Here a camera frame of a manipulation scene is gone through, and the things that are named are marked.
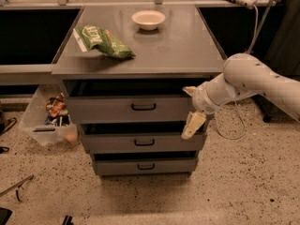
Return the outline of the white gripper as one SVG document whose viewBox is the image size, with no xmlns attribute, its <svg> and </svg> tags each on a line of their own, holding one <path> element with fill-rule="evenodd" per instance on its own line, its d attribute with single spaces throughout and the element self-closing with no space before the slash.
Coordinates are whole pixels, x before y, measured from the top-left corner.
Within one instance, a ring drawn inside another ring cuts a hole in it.
<svg viewBox="0 0 300 225">
<path fill-rule="evenodd" d="M 184 140 L 190 139 L 205 123 L 206 115 L 214 114 L 218 108 L 207 94 L 207 84 L 208 82 L 204 82 L 197 87 L 185 86 L 182 88 L 186 94 L 192 97 L 192 104 L 197 110 L 197 112 L 188 113 L 187 121 L 181 134 Z"/>
</svg>

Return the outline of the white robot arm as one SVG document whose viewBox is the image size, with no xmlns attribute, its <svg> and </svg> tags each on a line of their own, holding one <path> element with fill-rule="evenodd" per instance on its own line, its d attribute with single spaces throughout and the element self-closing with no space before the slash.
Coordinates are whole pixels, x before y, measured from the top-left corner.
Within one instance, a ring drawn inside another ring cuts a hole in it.
<svg viewBox="0 0 300 225">
<path fill-rule="evenodd" d="M 256 57 L 237 53 L 224 63 L 223 71 L 209 82 L 183 88 L 192 98 L 181 137 L 190 139 L 209 115 L 232 101 L 260 95 L 292 117 L 300 120 L 300 82 L 281 76 Z"/>
</svg>

